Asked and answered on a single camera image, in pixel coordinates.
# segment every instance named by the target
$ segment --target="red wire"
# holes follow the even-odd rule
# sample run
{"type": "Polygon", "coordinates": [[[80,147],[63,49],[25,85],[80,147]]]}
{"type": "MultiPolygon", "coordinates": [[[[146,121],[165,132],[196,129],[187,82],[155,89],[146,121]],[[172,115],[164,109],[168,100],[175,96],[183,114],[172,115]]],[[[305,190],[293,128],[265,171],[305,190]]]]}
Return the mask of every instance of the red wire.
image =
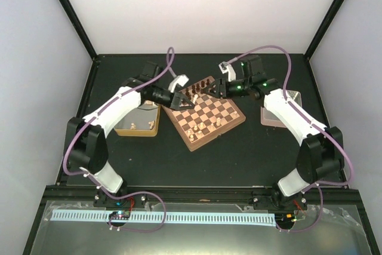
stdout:
{"type": "Polygon", "coordinates": [[[134,201],[134,198],[132,198],[132,197],[128,197],[127,199],[130,199],[130,201],[131,201],[131,203],[130,203],[130,212],[133,210],[133,206],[134,206],[134,204],[135,204],[135,201],[134,201]]]}
{"type": "Polygon", "coordinates": [[[293,199],[293,203],[297,206],[297,208],[299,210],[301,210],[306,215],[306,212],[299,206],[299,204],[297,203],[296,199],[293,199]]]}

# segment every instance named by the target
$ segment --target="black bracket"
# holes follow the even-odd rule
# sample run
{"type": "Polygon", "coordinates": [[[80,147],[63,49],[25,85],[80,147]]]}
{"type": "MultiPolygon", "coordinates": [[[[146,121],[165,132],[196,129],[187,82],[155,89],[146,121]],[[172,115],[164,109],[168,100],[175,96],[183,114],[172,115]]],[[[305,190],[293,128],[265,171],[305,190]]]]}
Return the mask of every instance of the black bracket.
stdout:
{"type": "MultiPolygon", "coordinates": [[[[326,132],[343,147],[342,132],[337,127],[326,132]]],[[[310,135],[303,140],[297,156],[299,175],[308,183],[316,182],[334,171],[344,168],[344,157],[323,134],[310,135]]]]}
{"type": "MultiPolygon", "coordinates": [[[[72,118],[67,123],[64,154],[76,133],[85,125],[81,118],[72,118]]],[[[69,167],[76,170],[86,168],[90,173],[99,172],[106,164],[109,153],[104,130],[100,126],[90,125],[75,142],[69,154],[69,167]]]]}

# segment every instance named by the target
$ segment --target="chess square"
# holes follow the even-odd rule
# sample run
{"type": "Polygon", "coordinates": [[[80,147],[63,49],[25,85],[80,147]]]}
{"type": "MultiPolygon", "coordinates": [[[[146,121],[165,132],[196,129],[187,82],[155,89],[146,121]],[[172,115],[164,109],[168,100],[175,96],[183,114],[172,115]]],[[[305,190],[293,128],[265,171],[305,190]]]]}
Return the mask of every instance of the chess square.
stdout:
{"type": "Polygon", "coordinates": [[[220,113],[222,116],[228,116],[229,115],[227,110],[222,110],[220,113]]]}
{"type": "Polygon", "coordinates": [[[201,115],[201,120],[202,121],[208,120],[208,117],[206,116],[206,114],[201,115]]]}
{"type": "Polygon", "coordinates": [[[213,109],[215,109],[216,107],[215,107],[215,104],[212,103],[212,104],[208,105],[207,108],[210,109],[210,110],[213,110],[213,109]]]}
{"type": "Polygon", "coordinates": [[[185,124],[184,126],[182,126],[182,129],[183,131],[187,131],[190,129],[190,125],[189,124],[185,124]]]}
{"type": "Polygon", "coordinates": [[[210,110],[208,110],[208,112],[205,115],[211,118],[214,114],[210,110]]]}
{"type": "Polygon", "coordinates": [[[189,111],[189,114],[192,115],[193,113],[196,113],[196,111],[194,109],[190,109],[188,110],[189,111]]]}
{"type": "Polygon", "coordinates": [[[212,97],[210,100],[211,100],[211,102],[213,102],[213,103],[216,103],[216,102],[219,102],[219,101],[220,101],[220,99],[217,99],[217,98],[215,98],[215,97],[212,97]]]}
{"type": "Polygon", "coordinates": [[[182,114],[177,115],[177,116],[176,116],[176,119],[177,119],[178,121],[181,121],[182,119],[184,119],[184,116],[183,116],[182,114]]]}
{"type": "Polygon", "coordinates": [[[209,133],[210,133],[210,130],[209,130],[208,128],[204,128],[204,129],[202,130],[202,133],[203,133],[203,135],[209,134],[209,133]]]}
{"type": "Polygon", "coordinates": [[[223,118],[223,119],[221,119],[220,123],[221,123],[221,125],[225,125],[225,124],[227,124],[228,122],[227,122],[226,119],[223,118]]]}
{"type": "Polygon", "coordinates": [[[204,124],[208,127],[209,125],[211,125],[211,120],[210,119],[206,119],[204,121],[204,124]]]}
{"type": "Polygon", "coordinates": [[[216,116],[216,114],[220,113],[218,109],[213,109],[211,112],[214,114],[214,116],[216,116]]]}
{"type": "Polygon", "coordinates": [[[182,119],[181,121],[179,121],[179,124],[180,126],[184,126],[185,124],[187,124],[187,121],[185,119],[182,119]]]}
{"type": "Polygon", "coordinates": [[[229,107],[232,107],[231,104],[229,102],[227,103],[224,103],[223,104],[223,107],[225,107],[226,109],[228,109],[229,107]]]}

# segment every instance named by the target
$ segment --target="cable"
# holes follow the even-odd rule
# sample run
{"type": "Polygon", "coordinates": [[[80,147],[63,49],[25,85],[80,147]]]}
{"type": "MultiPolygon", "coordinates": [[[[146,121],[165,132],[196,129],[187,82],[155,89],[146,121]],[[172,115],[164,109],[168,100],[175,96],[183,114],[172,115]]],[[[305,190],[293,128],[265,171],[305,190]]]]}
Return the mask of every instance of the cable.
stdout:
{"type": "MultiPolygon", "coordinates": [[[[243,54],[241,54],[241,55],[239,55],[239,56],[229,60],[227,62],[227,64],[232,64],[233,62],[239,60],[240,58],[243,58],[243,57],[245,57],[245,56],[247,56],[247,55],[249,55],[251,53],[254,53],[256,51],[259,51],[259,50],[262,50],[262,49],[266,49],[266,48],[274,48],[274,49],[278,49],[278,50],[282,51],[285,54],[286,59],[288,60],[288,71],[286,72],[286,76],[285,76],[284,83],[283,83],[283,86],[282,86],[282,93],[284,95],[284,99],[287,100],[287,98],[288,98],[288,96],[287,96],[287,83],[289,81],[289,77],[290,77],[291,72],[292,72],[292,60],[291,60],[291,56],[288,54],[288,52],[285,49],[283,49],[282,47],[275,46],[275,45],[261,46],[261,47],[249,50],[248,52],[243,53],[243,54]]],[[[295,104],[293,104],[291,101],[289,101],[288,103],[306,122],[311,124],[310,119],[307,118],[303,113],[301,113],[301,111],[298,109],[298,107],[295,104]]],[[[345,181],[345,182],[328,182],[328,181],[324,181],[324,180],[319,180],[317,182],[320,183],[320,184],[335,185],[335,186],[345,186],[345,185],[348,185],[353,180],[354,173],[355,173],[354,172],[354,167],[353,167],[353,164],[352,164],[350,158],[348,157],[348,155],[346,154],[344,149],[341,147],[341,145],[339,143],[337,143],[337,141],[335,139],[333,139],[333,137],[330,136],[326,131],[324,131],[323,129],[319,128],[315,124],[312,124],[312,127],[315,128],[316,130],[318,130],[321,134],[323,134],[340,151],[342,156],[344,156],[347,164],[349,165],[349,170],[350,170],[349,179],[347,181],[345,181]]],[[[315,186],[315,184],[312,183],[311,185],[306,187],[303,190],[303,192],[308,191],[309,189],[311,189],[314,186],[315,186]]]]}
{"type": "Polygon", "coordinates": [[[138,107],[138,110],[156,110],[158,107],[152,107],[151,109],[143,109],[142,107],[138,107]]]}
{"type": "MultiPolygon", "coordinates": [[[[174,51],[174,48],[173,47],[169,47],[169,49],[167,50],[167,54],[166,54],[166,61],[167,61],[167,66],[166,68],[156,77],[154,77],[153,79],[151,79],[150,81],[147,81],[146,83],[142,84],[142,85],[139,85],[135,88],[132,88],[124,93],[121,94],[121,96],[125,96],[127,95],[128,93],[130,92],[133,92],[133,91],[136,91],[138,89],[141,89],[147,85],[150,85],[151,83],[157,81],[160,77],[162,77],[167,71],[168,69],[171,67],[172,63],[174,62],[174,57],[175,57],[175,51],[174,51]]],[[[99,110],[98,112],[98,116],[100,116],[109,106],[111,106],[114,102],[116,102],[118,99],[120,99],[118,96],[112,98],[106,105],[104,105],[104,107],[102,109],[99,110]]],[[[89,125],[96,119],[96,117],[92,117],[87,123],[85,123],[85,125],[75,134],[73,140],[71,141],[71,143],[69,144],[69,146],[67,147],[67,150],[65,152],[65,155],[64,155],[64,159],[63,159],[63,169],[64,169],[64,172],[68,175],[68,176],[76,176],[78,174],[83,174],[84,172],[83,171],[75,171],[75,172],[71,172],[67,169],[67,160],[69,158],[69,155],[70,155],[70,152],[72,151],[75,143],[77,142],[77,140],[79,139],[79,137],[81,136],[81,134],[87,129],[87,127],[89,127],[89,125]]]]}
{"type": "MultiPolygon", "coordinates": [[[[167,55],[166,55],[166,62],[168,63],[169,61],[170,61],[170,57],[169,57],[169,55],[167,53],[167,55]]],[[[168,68],[168,71],[170,72],[171,76],[174,79],[177,77],[177,74],[175,74],[174,70],[171,67],[168,68]]]]}
{"type": "Polygon", "coordinates": [[[324,209],[324,196],[322,195],[321,188],[318,185],[315,185],[315,186],[317,187],[318,192],[320,193],[320,211],[318,212],[318,216],[316,218],[316,221],[312,225],[308,226],[307,228],[303,228],[303,229],[299,229],[299,230],[282,229],[276,222],[277,229],[279,229],[280,231],[284,231],[284,232],[300,233],[300,232],[309,231],[317,225],[317,223],[320,221],[321,216],[322,216],[322,209],[324,209]]]}
{"type": "Polygon", "coordinates": [[[129,211],[132,212],[134,204],[135,204],[134,198],[133,197],[129,197],[127,199],[130,199],[130,209],[129,209],[129,211]]]}
{"type": "MultiPolygon", "coordinates": [[[[174,51],[174,48],[173,47],[169,47],[169,49],[167,50],[167,54],[166,54],[166,62],[167,62],[167,65],[166,65],[166,68],[156,77],[154,77],[153,79],[145,82],[144,84],[142,85],[139,85],[135,88],[132,88],[124,93],[121,94],[121,97],[127,95],[128,93],[130,92],[133,92],[133,91],[136,91],[138,89],[141,89],[147,85],[150,85],[151,83],[157,81],[160,77],[162,77],[170,68],[171,68],[171,65],[172,63],[174,62],[174,57],[175,57],[175,51],[174,51]]],[[[118,96],[112,98],[106,105],[104,105],[104,107],[102,109],[99,110],[98,112],[98,116],[100,116],[109,106],[111,106],[114,102],[116,102],[118,99],[120,99],[118,96]]],[[[84,124],[84,126],[82,128],[79,129],[79,131],[75,134],[75,136],[73,137],[73,140],[71,141],[71,143],[69,144],[66,152],[65,152],[65,155],[64,155],[64,158],[63,158],[63,170],[64,172],[68,175],[68,176],[74,176],[74,175],[78,175],[78,174],[84,174],[83,171],[75,171],[75,172],[70,172],[68,169],[67,169],[67,161],[69,159],[69,155],[70,155],[70,152],[72,151],[75,143],[77,142],[77,140],[79,139],[79,137],[81,136],[81,134],[87,129],[87,127],[89,127],[89,125],[96,119],[96,117],[92,117],[88,122],[86,122],[84,124]]],[[[98,182],[98,180],[92,175],[92,174],[89,174],[88,177],[90,178],[90,180],[95,183],[97,186],[100,186],[100,183],[98,182]]],[[[120,199],[124,199],[124,198],[128,198],[128,197],[132,197],[134,195],[138,195],[138,194],[148,194],[148,195],[151,195],[151,196],[154,196],[156,199],[159,200],[159,202],[163,205],[163,210],[164,210],[164,216],[163,216],[163,220],[161,221],[161,223],[153,228],[153,229],[149,229],[149,230],[141,230],[141,229],[134,229],[134,228],[121,228],[123,230],[127,230],[127,231],[133,231],[133,232],[141,232],[141,233],[150,233],[150,232],[154,232],[154,231],[157,231],[159,230],[161,227],[163,227],[164,225],[164,222],[165,222],[165,219],[166,219],[166,214],[167,214],[167,211],[166,211],[166,205],[165,203],[163,202],[162,198],[160,198],[159,196],[157,196],[155,193],[152,193],[152,192],[148,192],[148,191],[142,191],[142,192],[133,192],[133,193],[130,193],[128,195],[124,195],[124,196],[113,196],[112,194],[110,194],[103,186],[101,186],[101,190],[110,198],[112,199],[115,199],[115,200],[120,200],[120,199]]]]}

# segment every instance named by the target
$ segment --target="chess piece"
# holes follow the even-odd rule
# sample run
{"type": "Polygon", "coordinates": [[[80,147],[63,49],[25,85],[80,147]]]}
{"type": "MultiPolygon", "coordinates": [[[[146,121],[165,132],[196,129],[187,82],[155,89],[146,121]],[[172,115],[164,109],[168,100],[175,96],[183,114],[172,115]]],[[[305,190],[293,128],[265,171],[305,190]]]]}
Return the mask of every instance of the chess piece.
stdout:
{"type": "Polygon", "coordinates": [[[195,95],[193,95],[193,100],[192,100],[192,103],[196,103],[196,100],[198,99],[198,94],[195,94],[195,95]]]}

